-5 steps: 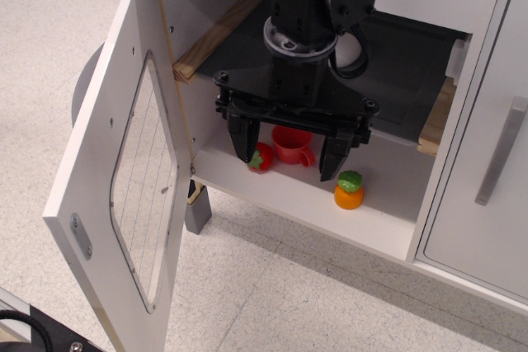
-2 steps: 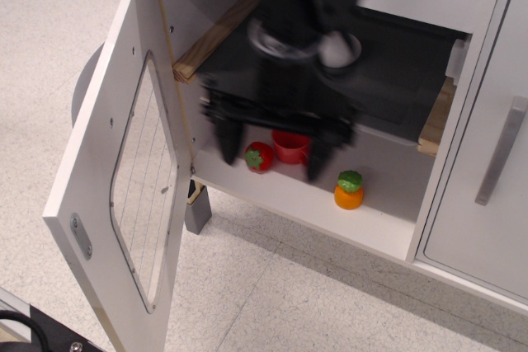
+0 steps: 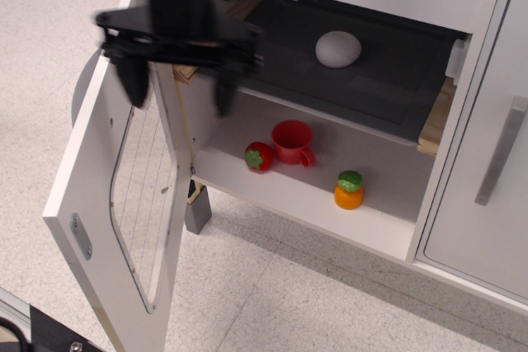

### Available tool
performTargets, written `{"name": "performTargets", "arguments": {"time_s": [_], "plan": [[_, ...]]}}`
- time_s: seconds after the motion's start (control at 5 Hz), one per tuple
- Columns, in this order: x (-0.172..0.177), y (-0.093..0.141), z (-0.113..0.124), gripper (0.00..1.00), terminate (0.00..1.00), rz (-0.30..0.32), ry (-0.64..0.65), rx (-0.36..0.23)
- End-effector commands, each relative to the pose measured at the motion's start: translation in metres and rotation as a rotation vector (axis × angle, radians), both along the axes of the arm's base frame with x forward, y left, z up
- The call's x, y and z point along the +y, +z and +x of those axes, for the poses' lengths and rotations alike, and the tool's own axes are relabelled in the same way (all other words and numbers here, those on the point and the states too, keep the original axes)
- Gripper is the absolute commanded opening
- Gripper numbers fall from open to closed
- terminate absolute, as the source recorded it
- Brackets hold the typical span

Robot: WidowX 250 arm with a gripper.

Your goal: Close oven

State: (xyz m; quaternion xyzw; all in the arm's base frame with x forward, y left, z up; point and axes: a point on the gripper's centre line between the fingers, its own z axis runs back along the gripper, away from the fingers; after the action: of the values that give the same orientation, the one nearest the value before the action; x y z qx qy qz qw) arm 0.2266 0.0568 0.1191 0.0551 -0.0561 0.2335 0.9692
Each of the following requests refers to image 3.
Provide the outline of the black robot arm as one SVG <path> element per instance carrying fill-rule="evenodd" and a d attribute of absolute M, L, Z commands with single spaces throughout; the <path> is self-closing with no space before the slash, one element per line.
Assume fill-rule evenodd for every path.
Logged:
<path fill-rule="evenodd" d="M 214 0 L 148 0 L 141 7 L 101 12 L 96 24 L 104 30 L 103 54 L 138 108 L 147 95 L 150 63 L 214 69 L 221 116 L 231 108 L 239 79 L 262 70 L 258 28 L 223 14 Z"/>

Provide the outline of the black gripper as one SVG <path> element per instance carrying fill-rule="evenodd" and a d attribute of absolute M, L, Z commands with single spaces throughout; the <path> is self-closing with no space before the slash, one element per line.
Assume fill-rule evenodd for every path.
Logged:
<path fill-rule="evenodd" d="M 99 13 L 96 24 L 104 31 L 104 55 L 115 65 L 131 104 L 142 108 L 148 93 L 148 62 L 183 64 L 219 70 L 214 101 L 220 117 L 229 114 L 238 89 L 238 75 L 261 72 L 261 32 L 255 26 L 218 11 L 205 25 L 156 29 L 146 6 Z"/>

